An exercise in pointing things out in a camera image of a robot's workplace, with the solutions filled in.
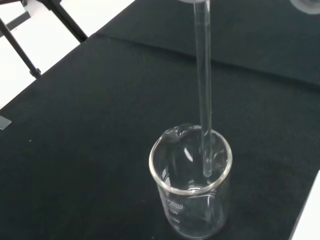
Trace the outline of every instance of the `black table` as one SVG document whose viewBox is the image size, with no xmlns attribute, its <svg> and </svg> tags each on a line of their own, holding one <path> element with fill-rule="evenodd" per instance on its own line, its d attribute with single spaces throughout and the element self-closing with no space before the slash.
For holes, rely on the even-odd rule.
<svg viewBox="0 0 320 240">
<path fill-rule="evenodd" d="M 179 239 L 148 156 L 164 130 L 199 124 L 196 60 L 111 39 L 117 24 L 0 110 L 12 120 L 0 131 L 0 239 Z M 287 240 L 320 169 L 320 90 L 215 61 L 212 78 L 213 126 L 234 159 L 229 219 L 212 239 Z"/>
</svg>

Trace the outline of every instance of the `transparent glass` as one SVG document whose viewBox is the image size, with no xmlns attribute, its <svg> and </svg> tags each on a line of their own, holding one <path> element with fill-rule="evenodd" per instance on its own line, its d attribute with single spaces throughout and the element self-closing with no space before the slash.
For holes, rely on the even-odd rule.
<svg viewBox="0 0 320 240">
<path fill-rule="evenodd" d="M 201 126 L 184 124 L 165 131 L 154 144 L 150 172 L 165 215 L 188 239 L 205 239 L 226 223 L 232 152 L 226 139 L 211 131 L 212 174 L 203 173 Z"/>
</svg>

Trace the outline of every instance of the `black tabletop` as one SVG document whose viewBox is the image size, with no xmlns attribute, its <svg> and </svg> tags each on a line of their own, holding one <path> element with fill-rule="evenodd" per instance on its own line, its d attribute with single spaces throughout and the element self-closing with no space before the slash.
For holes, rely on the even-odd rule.
<svg viewBox="0 0 320 240">
<path fill-rule="evenodd" d="M 287 240 L 320 169 L 319 90 L 212 62 L 212 92 L 234 159 L 228 222 L 212 239 Z M 0 238 L 179 239 L 148 156 L 198 112 L 193 56 L 103 28 L 0 110 L 12 121 L 0 131 Z"/>
<path fill-rule="evenodd" d="M 290 0 L 211 1 L 211 55 L 225 64 L 320 84 L 320 15 Z M 195 56 L 193 5 L 136 0 L 104 28 L 109 37 Z"/>
</svg>

